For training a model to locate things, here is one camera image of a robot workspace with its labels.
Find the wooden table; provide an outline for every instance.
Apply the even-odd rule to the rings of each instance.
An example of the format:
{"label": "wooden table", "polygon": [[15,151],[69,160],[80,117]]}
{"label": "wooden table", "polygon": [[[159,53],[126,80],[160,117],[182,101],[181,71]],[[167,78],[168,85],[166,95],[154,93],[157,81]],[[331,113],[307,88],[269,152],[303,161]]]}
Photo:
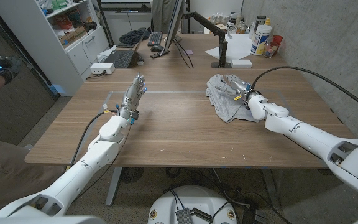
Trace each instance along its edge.
{"label": "wooden table", "polygon": [[[182,46],[194,53],[190,57],[195,69],[186,67],[174,45],[168,55],[151,59],[153,52],[147,47],[147,41],[143,41],[139,54],[144,58],[144,65],[116,69],[112,75],[85,82],[25,161],[68,164],[83,130],[101,110],[101,105],[107,102],[113,108],[116,103],[120,104],[123,91],[140,72],[145,76],[148,92],[140,101],[139,120],[132,125],[114,166],[325,167],[320,159],[285,136],[268,131],[264,121],[236,119],[226,124],[216,116],[214,106],[206,97],[206,82],[213,75],[235,74],[252,83],[263,71],[286,65],[281,56],[266,59],[250,55],[246,58],[252,61],[252,69],[212,69],[210,63],[218,60],[205,51],[217,47],[218,38],[211,34],[181,34],[181,37]],[[340,137],[353,137],[297,71],[273,71],[261,78],[255,89],[271,102],[286,106],[297,119]],[[104,115],[97,120],[85,146],[108,119],[109,116]]]}

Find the robotic arm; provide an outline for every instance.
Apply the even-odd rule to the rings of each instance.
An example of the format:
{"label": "robotic arm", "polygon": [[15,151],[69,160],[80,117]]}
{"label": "robotic arm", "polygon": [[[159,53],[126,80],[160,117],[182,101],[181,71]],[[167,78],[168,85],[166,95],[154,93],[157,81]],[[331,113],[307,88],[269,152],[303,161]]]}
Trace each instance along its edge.
{"label": "robotic arm", "polygon": [[336,177],[358,191],[358,139],[339,138],[289,116],[286,108],[268,103],[260,92],[250,90],[249,83],[231,80],[230,86],[231,90],[216,88],[240,95],[254,119],[265,119],[268,130],[287,136],[322,159]]}
{"label": "robotic arm", "polygon": [[138,74],[124,93],[119,116],[112,116],[101,127],[99,135],[89,144],[88,152],[47,189],[1,209],[0,218],[64,215],[92,176],[106,164],[114,162],[130,126],[138,117],[136,108],[147,91],[143,89],[144,85],[144,76]]}

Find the shelving unit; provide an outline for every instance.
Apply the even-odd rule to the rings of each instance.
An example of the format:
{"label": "shelving unit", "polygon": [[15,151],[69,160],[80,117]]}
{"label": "shelving unit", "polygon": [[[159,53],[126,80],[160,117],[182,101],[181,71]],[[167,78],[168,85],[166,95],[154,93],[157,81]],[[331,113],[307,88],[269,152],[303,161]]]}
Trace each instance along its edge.
{"label": "shelving unit", "polygon": [[[53,17],[75,8],[82,22],[90,17],[96,23],[96,30],[64,48],[53,30]],[[109,47],[90,0],[68,4],[46,16],[35,0],[0,0],[0,15],[62,96],[76,93],[91,75],[97,54]]]}
{"label": "shelving unit", "polygon": [[51,17],[53,17],[53,16],[56,16],[57,14],[60,14],[60,13],[62,13],[62,12],[65,12],[65,11],[69,10],[69,9],[72,9],[72,8],[74,8],[75,6],[77,6],[77,5],[81,4],[81,3],[84,3],[84,2],[86,2],[86,1],[87,1],[87,0],[82,0],[81,2],[78,2],[78,3],[67,4],[66,7],[63,7],[63,8],[61,8],[61,9],[56,9],[56,10],[54,10],[53,13],[47,14],[45,17],[46,17],[47,19],[48,19],[48,18],[51,18]]}

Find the person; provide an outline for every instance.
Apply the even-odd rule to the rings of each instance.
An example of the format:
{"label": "person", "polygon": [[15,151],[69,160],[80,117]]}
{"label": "person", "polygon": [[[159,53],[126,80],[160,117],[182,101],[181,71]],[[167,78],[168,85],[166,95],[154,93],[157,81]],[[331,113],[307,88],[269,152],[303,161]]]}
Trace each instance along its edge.
{"label": "person", "polygon": [[[0,72],[0,89],[17,73]],[[7,204],[49,187],[63,173],[63,166],[41,166],[24,161],[28,149],[0,142],[0,209]]]}

